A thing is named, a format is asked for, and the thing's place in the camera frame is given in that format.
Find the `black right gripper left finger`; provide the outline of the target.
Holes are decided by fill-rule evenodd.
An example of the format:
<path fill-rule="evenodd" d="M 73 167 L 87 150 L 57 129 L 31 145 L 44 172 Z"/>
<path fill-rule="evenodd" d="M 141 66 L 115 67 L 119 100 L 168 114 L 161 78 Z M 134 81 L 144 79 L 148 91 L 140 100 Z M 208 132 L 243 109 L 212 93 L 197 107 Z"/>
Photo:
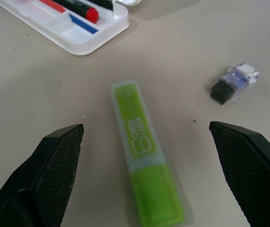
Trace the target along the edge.
<path fill-rule="evenodd" d="M 0 189 L 0 227 L 61 227 L 83 135 L 75 124 L 41 140 Z"/>

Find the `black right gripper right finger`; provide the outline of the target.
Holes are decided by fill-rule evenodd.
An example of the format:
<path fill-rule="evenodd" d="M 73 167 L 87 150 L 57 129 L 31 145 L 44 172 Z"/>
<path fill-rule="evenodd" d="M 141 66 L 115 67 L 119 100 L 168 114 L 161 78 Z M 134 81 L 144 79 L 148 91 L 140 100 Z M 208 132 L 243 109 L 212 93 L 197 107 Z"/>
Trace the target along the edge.
<path fill-rule="evenodd" d="M 251 227 L 270 227 L 270 142 L 241 126 L 213 121 L 225 180 Z"/>

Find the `black marker with red cap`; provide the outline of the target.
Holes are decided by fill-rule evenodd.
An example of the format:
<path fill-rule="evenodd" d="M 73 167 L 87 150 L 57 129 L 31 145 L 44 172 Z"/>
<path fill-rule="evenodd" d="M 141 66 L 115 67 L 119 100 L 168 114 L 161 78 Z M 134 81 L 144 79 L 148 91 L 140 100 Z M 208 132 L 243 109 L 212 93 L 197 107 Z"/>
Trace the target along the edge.
<path fill-rule="evenodd" d="M 92 23 L 97 23 L 99 20 L 99 13 L 94 8 L 79 0 L 53 0 L 57 4 L 65 7 L 66 9 L 82 16 Z"/>

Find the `black eraser in blue sleeve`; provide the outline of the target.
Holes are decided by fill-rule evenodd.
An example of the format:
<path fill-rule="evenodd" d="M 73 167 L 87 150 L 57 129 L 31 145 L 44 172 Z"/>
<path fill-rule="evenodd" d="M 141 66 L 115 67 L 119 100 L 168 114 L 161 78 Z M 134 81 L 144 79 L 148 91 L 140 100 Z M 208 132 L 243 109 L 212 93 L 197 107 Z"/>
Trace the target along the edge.
<path fill-rule="evenodd" d="M 211 88 L 210 97 L 223 105 L 257 82 L 260 73 L 250 64 L 241 63 L 229 68 Z"/>

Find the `green highlighter with clear cap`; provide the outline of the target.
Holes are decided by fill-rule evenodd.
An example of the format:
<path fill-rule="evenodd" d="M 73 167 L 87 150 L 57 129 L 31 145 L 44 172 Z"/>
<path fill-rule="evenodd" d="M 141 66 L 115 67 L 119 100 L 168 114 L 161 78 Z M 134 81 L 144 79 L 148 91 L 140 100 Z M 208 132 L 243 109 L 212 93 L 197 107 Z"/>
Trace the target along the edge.
<path fill-rule="evenodd" d="M 141 226 L 189 227 L 192 210 L 162 151 L 138 83 L 112 83 L 111 98 Z"/>

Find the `white plastic tray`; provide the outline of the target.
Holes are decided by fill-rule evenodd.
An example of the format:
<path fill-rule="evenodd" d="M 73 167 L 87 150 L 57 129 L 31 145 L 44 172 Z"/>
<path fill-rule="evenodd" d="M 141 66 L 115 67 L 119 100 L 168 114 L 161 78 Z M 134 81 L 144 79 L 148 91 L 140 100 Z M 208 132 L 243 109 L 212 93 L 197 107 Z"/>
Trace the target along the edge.
<path fill-rule="evenodd" d="M 129 27 L 128 6 L 142 0 L 79 0 L 99 13 L 97 23 L 66 9 L 60 13 L 39 0 L 0 0 L 0 6 L 35 31 L 74 55 L 88 55 Z M 98 30 L 91 34 L 74 24 L 69 13 Z"/>

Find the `blue pen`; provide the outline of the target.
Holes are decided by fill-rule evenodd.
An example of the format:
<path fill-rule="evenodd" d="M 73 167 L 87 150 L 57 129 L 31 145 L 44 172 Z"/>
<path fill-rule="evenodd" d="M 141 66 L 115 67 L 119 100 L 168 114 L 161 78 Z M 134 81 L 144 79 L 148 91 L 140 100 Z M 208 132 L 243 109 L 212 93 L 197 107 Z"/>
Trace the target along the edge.
<path fill-rule="evenodd" d="M 91 34 L 95 34 L 98 32 L 98 30 L 94 27 L 92 27 L 91 25 L 85 23 L 84 21 L 80 20 L 79 18 L 75 17 L 74 15 L 69 13 L 69 17 L 71 19 L 71 21 L 80 26 L 81 28 L 83 28 L 84 30 L 90 32 Z"/>

